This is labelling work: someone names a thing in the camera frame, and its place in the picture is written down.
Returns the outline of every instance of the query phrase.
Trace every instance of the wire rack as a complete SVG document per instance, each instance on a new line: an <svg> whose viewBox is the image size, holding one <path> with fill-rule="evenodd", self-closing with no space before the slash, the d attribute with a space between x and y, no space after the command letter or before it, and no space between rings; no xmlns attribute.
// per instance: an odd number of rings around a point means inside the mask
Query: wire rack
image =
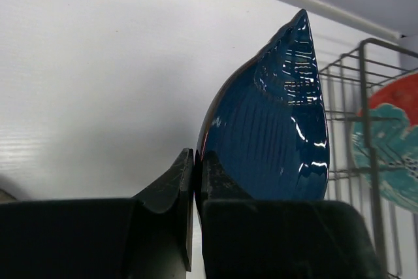
<svg viewBox="0 0 418 279"><path fill-rule="evenodd" d="M387 61L388 55L396 57ZM381 197L379 172L396 167L385 167L378 162L381 152L374 145L370 128L373 123L393 127L396 122L371 116L368 107L371 94L416 71L399 67L400 56L414 59L418 64L415 52L377 39L366 39L356 49L321 69L319 74L331 150L326 198L345 201L362 214L388 278L409 279L418 278L418 215ZM369 167L358 168L353 161L351 130L355 122L362 123L361 140L367 150L364 154ZM369 175L369 182L364 174Z"/></svg>

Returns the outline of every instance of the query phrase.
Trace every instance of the metal wire basket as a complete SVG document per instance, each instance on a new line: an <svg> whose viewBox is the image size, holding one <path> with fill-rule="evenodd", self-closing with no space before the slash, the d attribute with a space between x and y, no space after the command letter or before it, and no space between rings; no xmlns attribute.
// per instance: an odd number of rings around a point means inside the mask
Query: metal wire basket
<svg viewBox="0 0 418 279"><path fill-rule="evenodd" d="M373 145L371 126L378 119L370 115L368 98L381 87L411 74L385 60L387 54L405 55L418 64L418 54L377 39L366 39L338 60L321 69L323 94L330 136L330 181L326 198L345 201L363 216L388 278L418 278L418 215L382 198L379 190L379 150ZM365 155L369 167L355 166L351 154L353 123L363 126ZM386 119L383 125L396 123ZM371 184L363 174L369 174Z"/></svg>

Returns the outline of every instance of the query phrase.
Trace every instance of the decorative plate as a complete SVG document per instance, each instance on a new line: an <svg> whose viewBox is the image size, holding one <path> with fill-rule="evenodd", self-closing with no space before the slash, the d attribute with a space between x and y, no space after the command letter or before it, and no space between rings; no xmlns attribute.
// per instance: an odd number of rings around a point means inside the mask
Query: decorative plate
<svg viewBox="0 0 418 279"><path fill-rule="evenodd" d="M378 153L380 192L384 198L418 212L418 73L385 86L369 100L372 144ZM351 134L357 167L369 167L362 123ZM364 175L370 183L370 175Z"/></svg>
<svg viewBox="0 0 418 279"><path fill-rule="evenodd" d="M214 151L255 199L322 199L329 141L308 15L301 10L224 83L203 121Z"/></svg>

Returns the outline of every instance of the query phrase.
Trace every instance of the white wall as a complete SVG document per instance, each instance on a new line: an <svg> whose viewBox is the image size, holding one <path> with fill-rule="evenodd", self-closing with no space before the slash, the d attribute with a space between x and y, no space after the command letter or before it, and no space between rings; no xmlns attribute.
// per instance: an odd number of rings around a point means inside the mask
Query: white wall
<svg viewBox="0 0 418 279"><path fill-rule="evenodd" d="M135 194L195 147L222 83L297 10L275 0L0 0L1 186L21 199ZM320 67L368 37L310 20ZM202 278L195 222L189 277Z"/></svg>
<svg viewBox="0 0 418 279"><path fill-rule="evenodd" d="M399 40L399 45L405 49L418 53L418 35L404 37ZM400 56L400 64L403 68L412 70L418 68L418 59L402 54Z"/></svg>

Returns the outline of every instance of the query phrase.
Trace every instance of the red plate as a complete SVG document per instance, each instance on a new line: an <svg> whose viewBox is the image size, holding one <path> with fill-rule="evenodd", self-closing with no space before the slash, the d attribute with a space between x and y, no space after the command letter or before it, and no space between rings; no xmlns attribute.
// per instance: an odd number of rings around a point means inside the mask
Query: red plate
<svg viewBox="0 0 418 279"><path fill-rule="evenodd" d="M411 126L418 124L418 73L411 74L397 80L375 94L369 99L369 106L387 103L404 110Z"/></svg>

